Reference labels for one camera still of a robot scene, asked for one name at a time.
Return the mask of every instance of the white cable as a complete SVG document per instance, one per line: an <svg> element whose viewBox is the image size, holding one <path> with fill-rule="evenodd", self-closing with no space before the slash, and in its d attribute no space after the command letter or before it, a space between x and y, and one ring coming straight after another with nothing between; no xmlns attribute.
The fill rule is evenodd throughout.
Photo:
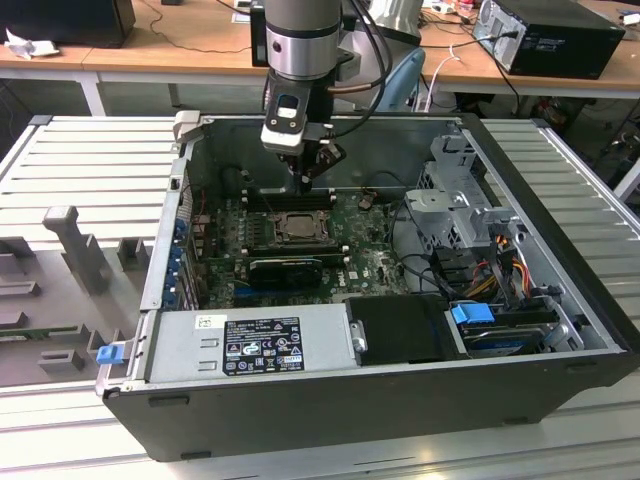
<svg viewBox="0 0 640 480"><path fill-rule="evenodd" d="M495 39L495 37L493 35L489 35L488 37L483 37L483 38L477 39L476 42L474 42L474 43L480 43L480 42L483 42L485 40L493 40L493 39ZM458 45L456 45L455 43L452 43L451 45L449 45L449 56L447 58L445 58L444 60L442 60L440 62L440 65L438 65L438 68L436 68L436 71L433 72L433 78L431 79L431 85L429 86L429 92L427 93L427 103L426 103L426 105L424 107L424 113L429 113L429 110L431 109L431 103L433 101L433 87L436 84L436 78L438 77L438 73L440 72L440 69L449 60L457 60L458 62L462 61L462 59L453 52L453 48L457 47L457 46Z"/></svg>
<svg viewBox="0 0 640 480"><path fill-rule="evenodd" d="M440 65L438 65L438 68L436 68L436 71L433 73L433 78L431 79L431 85L429 86L429 92L427 93L427 103L424 107L424 112L425 113L429 113L429 109L431 108L431 102L433 100L433 87L436 84L436 79L438 78L438 73L440 72L440 69L444 66L445 63L447 63L449 60L457 60L458 62L462 61L460 59L460 57L458 57L457 55L455 55L453 53L453 45L449 46L449 52L451 53L450 56L448 56L447 58L445 58L444 60L442 60L440 62Z"/></svg>

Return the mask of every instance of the table leg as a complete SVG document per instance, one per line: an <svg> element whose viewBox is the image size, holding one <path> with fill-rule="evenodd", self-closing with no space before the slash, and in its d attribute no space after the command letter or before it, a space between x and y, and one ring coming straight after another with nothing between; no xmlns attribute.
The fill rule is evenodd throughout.
<svg viewBox="0 0 640 480"><path fill-rule="evenodd" d="M169 84L169 98L171 99L171 106L174 108L180 108L182 103L180 103L180 92L178 92L178 85L175 83Z"/></svg>
<svg viewBox="0 0 640 480"><path fill-rule="evenodd" d="M82 87L89 111L94 117L106 116L102 97L100 96L100 79L95 72L82 72L76 75L76 81Z"/></svg>

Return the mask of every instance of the sticker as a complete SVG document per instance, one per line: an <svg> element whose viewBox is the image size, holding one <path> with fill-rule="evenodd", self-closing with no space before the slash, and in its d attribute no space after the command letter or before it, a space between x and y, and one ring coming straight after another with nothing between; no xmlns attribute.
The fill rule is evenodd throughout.
<svg viewBox="0 0 640 480"><path fill-rule="evenodd" d="M196 315L196 330L203 328L224 328L226 315Z"/></svg>
<svg viewBox="0 0 640 480"><path fill-rule="evenodd" d="M201 315L201 317L224 317L226 320L226 315ZM218 325L220 320L212 320L212 323ZM302 332L298 317L231 320L223 323L222 371L225 375L304 370Z"/></svg>

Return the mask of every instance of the paper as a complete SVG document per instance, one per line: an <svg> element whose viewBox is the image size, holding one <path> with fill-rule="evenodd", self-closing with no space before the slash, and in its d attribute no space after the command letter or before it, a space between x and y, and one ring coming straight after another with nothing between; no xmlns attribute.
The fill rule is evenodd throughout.
<svg viewBox="0 0 640 480"><path fill-rule="evenodd" d="M60 50L57 50L53 42L49 40L32 42L31 40L25 40L24 38L14 35L9 29L6 31L7 41L4 42L4 46L19 57L31 60L31 57L44 57L60 53Z"/></svg>

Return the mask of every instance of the computer case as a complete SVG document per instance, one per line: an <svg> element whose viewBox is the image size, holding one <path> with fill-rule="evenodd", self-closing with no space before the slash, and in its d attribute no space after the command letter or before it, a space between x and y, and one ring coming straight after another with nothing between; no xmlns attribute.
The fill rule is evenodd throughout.
<svg viewBox="0 0 640 480"><path fill-rule="evenodd" d="M600 77L624 29L569 0L485 0L476 39L517 32L480 44L510 75Z"/></svg>
<svg viewBox="0 0 640 480"><path fill-rule="evenodd" d="M119 48L135 23L131 0L3 0L0 32L58 44Z"/></svg>

